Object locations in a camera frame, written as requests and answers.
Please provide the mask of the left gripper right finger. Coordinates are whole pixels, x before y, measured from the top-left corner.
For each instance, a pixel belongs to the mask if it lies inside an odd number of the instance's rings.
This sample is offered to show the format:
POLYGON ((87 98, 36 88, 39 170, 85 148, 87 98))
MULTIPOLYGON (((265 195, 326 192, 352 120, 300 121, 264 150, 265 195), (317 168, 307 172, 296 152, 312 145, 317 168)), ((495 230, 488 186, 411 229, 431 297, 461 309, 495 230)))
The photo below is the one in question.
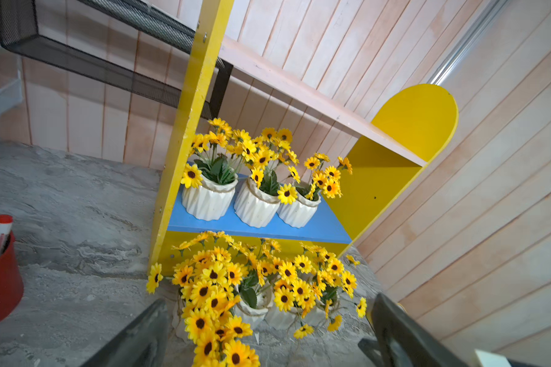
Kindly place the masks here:
POLYGON ((376 338, 363 338, 360 350, 375 366, 465 366, 383 293, 367 312, 376 338))

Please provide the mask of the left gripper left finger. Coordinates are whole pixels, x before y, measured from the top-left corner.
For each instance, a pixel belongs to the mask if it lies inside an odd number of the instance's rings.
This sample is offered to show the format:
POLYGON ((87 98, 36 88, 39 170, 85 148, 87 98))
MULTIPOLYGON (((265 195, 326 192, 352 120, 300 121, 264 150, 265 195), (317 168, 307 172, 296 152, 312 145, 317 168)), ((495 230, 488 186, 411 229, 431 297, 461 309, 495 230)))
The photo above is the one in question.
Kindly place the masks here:
POLYGON ((158 299, 82 366, 162 366, 169 327, 167 305, 158 299))

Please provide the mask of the yellow two-tier shelf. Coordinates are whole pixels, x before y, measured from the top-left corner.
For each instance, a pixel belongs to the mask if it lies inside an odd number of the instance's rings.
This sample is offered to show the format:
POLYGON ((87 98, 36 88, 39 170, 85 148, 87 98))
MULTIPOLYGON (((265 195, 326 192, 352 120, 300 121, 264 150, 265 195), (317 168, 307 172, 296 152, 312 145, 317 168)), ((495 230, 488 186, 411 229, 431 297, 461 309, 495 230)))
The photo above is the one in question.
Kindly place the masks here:
POLYGON ((185 95, 178 104, 152 224, 148 261, 161 264, 165 274, 182 261, 177 247, 190 234, 189 229, 171 227, 170 222, 178 208, 182 174, 208 93, 211 58, 224 56, 237 67, 254 72, 271 87, 286 87, 294 99, 313 109, 323 109, 359 134, 348 155, 353 172, 341 182, 341 197, 328 202, 347 239, 337 241, 326 234, 324 219, 316 214, 304 228, 306 238, 302 238, 300 229, 291 226, 284 226, 283 233, 275 235, 287 258, 298 255, 304 243, 326 247, 338 255, 345 253, 447 147, 459 122, 455 98, 444 88, 431 84, 399 92, 371 122, 361 122, 227 38, 233 6, 231 1, 203 2, 194 32, 194 58, 186 71, 185 95))

